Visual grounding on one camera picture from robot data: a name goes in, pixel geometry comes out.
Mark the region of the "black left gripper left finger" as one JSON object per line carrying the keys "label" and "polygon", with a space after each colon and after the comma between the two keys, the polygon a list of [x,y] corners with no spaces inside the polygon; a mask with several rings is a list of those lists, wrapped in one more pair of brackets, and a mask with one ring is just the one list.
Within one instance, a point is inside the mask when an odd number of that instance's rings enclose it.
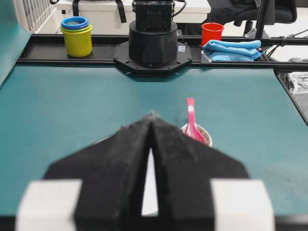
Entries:
{"label": "black left gripper left finger", "polygon": [[18,231],[117,231],[139,212],[151,116],[49,165],[30,182],[19,204]]}

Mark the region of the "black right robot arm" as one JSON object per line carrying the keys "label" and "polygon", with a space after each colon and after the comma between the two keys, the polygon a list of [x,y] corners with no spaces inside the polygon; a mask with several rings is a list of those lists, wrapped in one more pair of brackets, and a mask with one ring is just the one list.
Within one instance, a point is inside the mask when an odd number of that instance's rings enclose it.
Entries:
{"label": "black right robot arm", "polygon": [[177,57],[174,1],[135,0],[135,20],[129,25],[129,56],[142,65],[163,65]]}

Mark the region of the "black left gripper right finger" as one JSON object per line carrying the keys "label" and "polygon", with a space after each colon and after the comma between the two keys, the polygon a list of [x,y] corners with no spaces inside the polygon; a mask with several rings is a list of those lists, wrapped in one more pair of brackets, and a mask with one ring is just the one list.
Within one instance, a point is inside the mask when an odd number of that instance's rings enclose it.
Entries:
{"label": "black left gripper right finger", "polygon": [[243,163],[151,119],[158,205],[176,231],[272,231],[265,184]]}

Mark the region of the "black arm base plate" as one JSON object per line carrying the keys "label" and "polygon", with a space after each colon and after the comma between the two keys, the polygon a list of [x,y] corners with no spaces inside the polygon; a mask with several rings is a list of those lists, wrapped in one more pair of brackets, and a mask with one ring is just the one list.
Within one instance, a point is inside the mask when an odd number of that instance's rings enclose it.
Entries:
{"label": "black arm base plate", "polygon": [[147,46],[144,51],[131,49],[129,42],[124,42],[116,46],[114,62],[121,69],[137,74],[171,74],[192,62],[191,49],[178,43],[175,52],[163,54],[157,46]]}

